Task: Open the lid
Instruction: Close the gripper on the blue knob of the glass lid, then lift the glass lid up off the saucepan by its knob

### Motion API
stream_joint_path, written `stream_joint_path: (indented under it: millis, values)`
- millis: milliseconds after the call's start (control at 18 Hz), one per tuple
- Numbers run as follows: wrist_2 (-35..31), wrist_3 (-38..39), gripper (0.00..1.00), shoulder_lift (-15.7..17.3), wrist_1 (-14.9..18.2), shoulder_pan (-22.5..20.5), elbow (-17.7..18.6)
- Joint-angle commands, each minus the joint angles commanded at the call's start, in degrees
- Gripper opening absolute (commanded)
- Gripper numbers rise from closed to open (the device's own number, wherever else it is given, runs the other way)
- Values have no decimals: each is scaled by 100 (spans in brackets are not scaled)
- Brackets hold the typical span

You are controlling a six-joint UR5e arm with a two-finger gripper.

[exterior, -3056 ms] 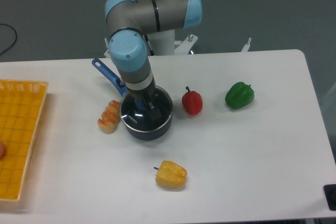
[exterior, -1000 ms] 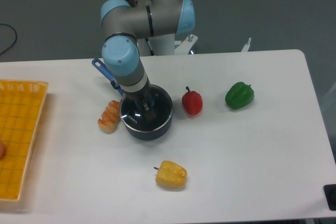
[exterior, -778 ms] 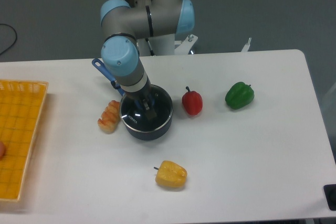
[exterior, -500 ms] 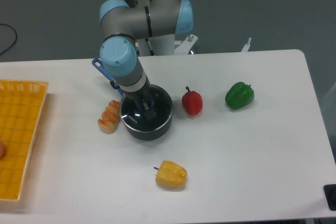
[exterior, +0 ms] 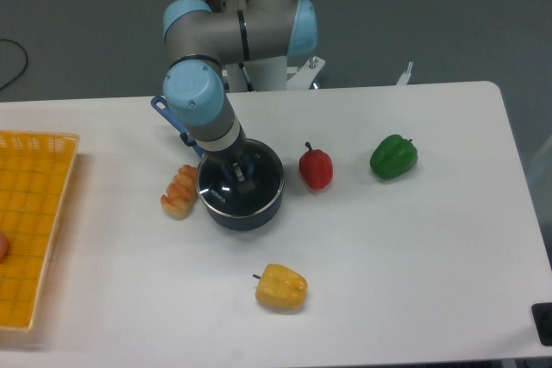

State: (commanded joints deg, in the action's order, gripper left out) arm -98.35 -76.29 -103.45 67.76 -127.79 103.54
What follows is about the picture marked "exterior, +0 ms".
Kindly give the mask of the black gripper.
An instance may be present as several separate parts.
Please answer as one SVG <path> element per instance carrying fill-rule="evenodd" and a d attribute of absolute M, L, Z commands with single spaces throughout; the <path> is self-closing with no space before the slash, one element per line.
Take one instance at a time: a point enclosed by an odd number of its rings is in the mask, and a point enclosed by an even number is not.
<path fill-rule="evenodd" d="M 239 163 L 234 163 L 232 168 L 229 166 L 233 162 L 236 162 L 244 152 L 247 136 L 242 128 L 240 129 L 236 140 L 229 147 L 221 151 L 206 152 L 197 144 L 196 140 L 191 137 L 189 133 L 181 133 L 179 136 L 184 144 L 187 147 L 192 148 L 199 158 L 207 157 L 211 161 L 221 164 L 221 171 L 223 172 L 225 179 L 228 182 L 236 181 L 236 188 L 241 194 L 247 194 L 255 189 L 254 180 L 251 178 L 251 174 L 248 172 L 246 166 L 242 166 Z"/>

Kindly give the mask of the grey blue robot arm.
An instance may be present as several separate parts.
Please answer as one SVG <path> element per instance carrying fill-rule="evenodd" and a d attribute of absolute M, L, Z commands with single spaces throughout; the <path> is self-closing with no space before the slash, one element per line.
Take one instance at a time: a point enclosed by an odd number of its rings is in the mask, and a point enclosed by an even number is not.
<path fill-rule="evenodd" d="M 215 12 L 204 1 L 178 0 L 163 15 L 167 106 L 204 155 L 236 176 L 246 171 L 246 136 L 224 92 L 222 68 L 310 53 L 317 45 L 310 1 L 244 1 L 241 8 Z"/>

